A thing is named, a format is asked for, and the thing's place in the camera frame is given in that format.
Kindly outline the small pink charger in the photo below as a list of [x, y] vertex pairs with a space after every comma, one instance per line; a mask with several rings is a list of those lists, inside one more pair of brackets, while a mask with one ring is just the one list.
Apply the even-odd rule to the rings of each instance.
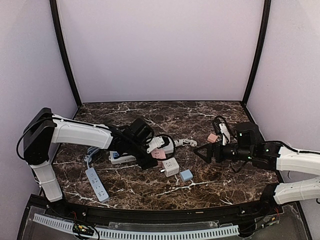
[[219, 137], [213, 133], [210, 133], [207, 137], [207, 141], [210, 143], [215, 143]]

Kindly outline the white multicolour power strip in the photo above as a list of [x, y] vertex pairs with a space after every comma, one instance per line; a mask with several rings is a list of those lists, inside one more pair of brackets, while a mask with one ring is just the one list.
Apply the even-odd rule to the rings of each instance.
[[[179, 144], [179, 141], [173, 140], [170, 136], [167, 135], [159, 135], [157, 137], [162, 137], [164, 140], [164, 145], [158, 149], [163, 149], [165, 151], [166, 159], [170, 154], [173, 154], [177, 145]], [[111, 151], [109, 154], [109, 160], [113, 165], [116, 164], [123, 164], [128, 162], [134, 162], [136, 161], [136, 158], [133, 155], [129, 155], [127, 153], [124, 153], [122, 155], [119, 155], [116, 151]]]

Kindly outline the pink cube socket adapter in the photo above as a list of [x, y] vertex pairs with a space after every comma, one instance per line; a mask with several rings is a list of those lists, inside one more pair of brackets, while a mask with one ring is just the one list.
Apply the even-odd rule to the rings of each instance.
[[158, 160], [165, 160], [166, 159], [166, 153], [163, 149], [154, 149], [151, 153], [151, 156]]

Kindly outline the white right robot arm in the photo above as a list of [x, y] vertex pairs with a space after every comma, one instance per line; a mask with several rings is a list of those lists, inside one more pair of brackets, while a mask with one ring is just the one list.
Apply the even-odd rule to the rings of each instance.
[[320, 153], [295, 149], [281, 141], [264, 141], [259, 127], [252, 122], [235, 126], [236, 143], [223, 140], [194, 149], [206, 163], [225, 160], [252, 163], [254, 167], [269, 171], [301, 172], [314, 175], [312, 179], [268, 184], [260, 199], [275, 205], [320, 198]]

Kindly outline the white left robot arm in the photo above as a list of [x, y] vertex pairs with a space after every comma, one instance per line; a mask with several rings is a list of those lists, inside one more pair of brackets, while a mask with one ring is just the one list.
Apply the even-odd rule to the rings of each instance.
[[46, 199], [53, 203], [63, 199], [63, 191], [49, 156], [52, 145], [95, 147], [119, 155], [129, 154], [142, 170], [147, 170], [158, 164], [152, 151], [166, 143], [141, 118], [122, 126], [95, 124], [65, 118], [44, 107], [23, 130], [15, 151], [32, 169]]

